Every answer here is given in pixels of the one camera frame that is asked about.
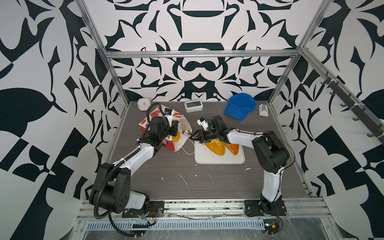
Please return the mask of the sesame oval fake bread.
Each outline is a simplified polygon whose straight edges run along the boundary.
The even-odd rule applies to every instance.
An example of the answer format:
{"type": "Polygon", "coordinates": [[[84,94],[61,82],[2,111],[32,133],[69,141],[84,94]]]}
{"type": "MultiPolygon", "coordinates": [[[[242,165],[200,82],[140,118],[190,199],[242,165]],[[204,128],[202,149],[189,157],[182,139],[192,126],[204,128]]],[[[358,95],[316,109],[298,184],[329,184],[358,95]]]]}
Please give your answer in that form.
{"type": "Polygon", "coordinates": [[[223,156],[226,151],[225,143],[219,139],[211,140],[209,143],[205,144],[209,150],[215,153],[218,156],[223,156]]]}

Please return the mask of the red white paper bag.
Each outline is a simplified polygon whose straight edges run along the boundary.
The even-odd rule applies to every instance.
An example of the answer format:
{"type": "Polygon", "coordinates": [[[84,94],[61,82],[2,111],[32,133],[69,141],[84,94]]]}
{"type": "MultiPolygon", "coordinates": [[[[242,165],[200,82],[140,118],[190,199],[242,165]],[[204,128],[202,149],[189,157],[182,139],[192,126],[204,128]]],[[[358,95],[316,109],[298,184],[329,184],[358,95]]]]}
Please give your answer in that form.
{"type": "Polygon", "coordinates": [[[183,114],[160,103],[148,107],[146,117],[139,126],[143,134],[138,143],[151,144],[156,153],[162,146],[178,152],[192,133],[192,127],[183,114]]]}

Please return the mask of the orange fake croissant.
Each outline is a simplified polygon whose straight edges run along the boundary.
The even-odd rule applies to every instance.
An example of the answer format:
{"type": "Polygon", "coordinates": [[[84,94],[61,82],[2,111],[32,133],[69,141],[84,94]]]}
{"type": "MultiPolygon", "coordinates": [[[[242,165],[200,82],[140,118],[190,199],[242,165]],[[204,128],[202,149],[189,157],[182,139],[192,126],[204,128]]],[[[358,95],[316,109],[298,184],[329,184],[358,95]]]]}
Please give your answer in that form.
{"type": "Polygon", "coordinates": [[[234,156],[236,156],[239,153],[240,145],[225,143],[225,146],[234,156]]]}

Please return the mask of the yellow fake bread roll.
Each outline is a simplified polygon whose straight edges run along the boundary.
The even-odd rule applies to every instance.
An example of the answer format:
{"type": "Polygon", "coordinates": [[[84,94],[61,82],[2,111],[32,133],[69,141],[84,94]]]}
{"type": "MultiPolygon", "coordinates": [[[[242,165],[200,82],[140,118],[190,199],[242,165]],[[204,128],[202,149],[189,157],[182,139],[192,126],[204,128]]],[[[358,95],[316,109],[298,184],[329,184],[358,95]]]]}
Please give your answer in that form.
{"type": "Polygon", "coordinates": [[[176,143],[180,140],[181,136],[180,136],[180,133],[177,132],[176,136],[172,136],[172,141],[173,143],[176,143]]]}

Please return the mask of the metal white-tipped tongs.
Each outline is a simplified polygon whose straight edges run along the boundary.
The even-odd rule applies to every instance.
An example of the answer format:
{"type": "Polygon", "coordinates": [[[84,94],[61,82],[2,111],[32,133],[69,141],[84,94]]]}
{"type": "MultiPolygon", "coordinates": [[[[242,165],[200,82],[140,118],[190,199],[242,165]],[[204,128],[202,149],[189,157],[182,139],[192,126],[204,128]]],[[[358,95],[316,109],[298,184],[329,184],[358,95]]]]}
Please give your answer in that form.
{"type": "Polygon", "coordinates": [[[180,132],[182,135],[186,136],[191,141],[199,141],[199,136],[198,136],[199,131],[192,132],[191,130],[188,130],[188,129],[186,130],[181,129],[180,132]]]}

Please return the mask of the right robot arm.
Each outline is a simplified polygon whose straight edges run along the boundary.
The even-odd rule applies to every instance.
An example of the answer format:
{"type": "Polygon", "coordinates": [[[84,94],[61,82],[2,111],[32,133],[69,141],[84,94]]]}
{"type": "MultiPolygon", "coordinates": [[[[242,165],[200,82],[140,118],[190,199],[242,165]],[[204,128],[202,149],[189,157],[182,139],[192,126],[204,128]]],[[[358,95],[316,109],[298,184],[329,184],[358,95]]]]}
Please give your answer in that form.
{"type": "Polygon", "coordinates": [[[282,202],[282,176],[290,154],[275,132],[256,133],[228,128],[220,116],[211,119],[200,118],[197,123],[201,128],[190,136],[191,140],[208,144],[218,139],[225,144],[237,144],[253,149],[264,171],[260,206],[272,209],[282,202]]]}

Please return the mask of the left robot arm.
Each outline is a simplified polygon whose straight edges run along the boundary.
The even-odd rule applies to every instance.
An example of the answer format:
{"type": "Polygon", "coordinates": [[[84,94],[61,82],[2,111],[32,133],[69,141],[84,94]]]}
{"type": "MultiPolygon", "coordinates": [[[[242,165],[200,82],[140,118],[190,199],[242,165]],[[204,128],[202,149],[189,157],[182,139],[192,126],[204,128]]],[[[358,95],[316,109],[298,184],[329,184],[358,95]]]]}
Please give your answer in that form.
{"type": "Polygon", "coordinates": [[[137,147],[112,164],[99,167],[89,202],[94,206],[94,217],[102,219],[111,213],[119,214],[126,208],[142,210],[148,205],[146,194],[131,191],[131,177],[148,160],[154,157],[167,137],[176,137],[179,121],[153,117],[137,147]]]}

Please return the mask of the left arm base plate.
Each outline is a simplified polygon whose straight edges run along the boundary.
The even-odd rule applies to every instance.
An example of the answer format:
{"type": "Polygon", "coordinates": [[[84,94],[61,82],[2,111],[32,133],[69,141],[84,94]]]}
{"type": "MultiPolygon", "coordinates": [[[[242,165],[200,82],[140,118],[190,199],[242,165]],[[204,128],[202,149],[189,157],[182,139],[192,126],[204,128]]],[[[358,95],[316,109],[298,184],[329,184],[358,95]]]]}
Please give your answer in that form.
{"type": "Polygon", "coordinates": [[[140,216],[155,218],[162,215],[165,208],[164,201],[149,201],[144,206],[137,209],[126,209],[122,213],[123,218],[139,218],[140,216]]]}

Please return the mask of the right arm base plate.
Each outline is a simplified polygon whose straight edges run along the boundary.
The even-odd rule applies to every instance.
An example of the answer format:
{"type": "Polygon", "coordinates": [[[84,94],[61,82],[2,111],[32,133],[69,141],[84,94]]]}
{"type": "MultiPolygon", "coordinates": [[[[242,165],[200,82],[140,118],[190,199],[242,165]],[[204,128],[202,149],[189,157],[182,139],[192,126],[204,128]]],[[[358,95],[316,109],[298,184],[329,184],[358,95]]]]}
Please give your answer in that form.
{"type": "Polygon", "coordinates": [[[245,200],[245,214],[248,217],[286,216],[286,206],[282,199],[272,203],[267,200],[245,200]]]}

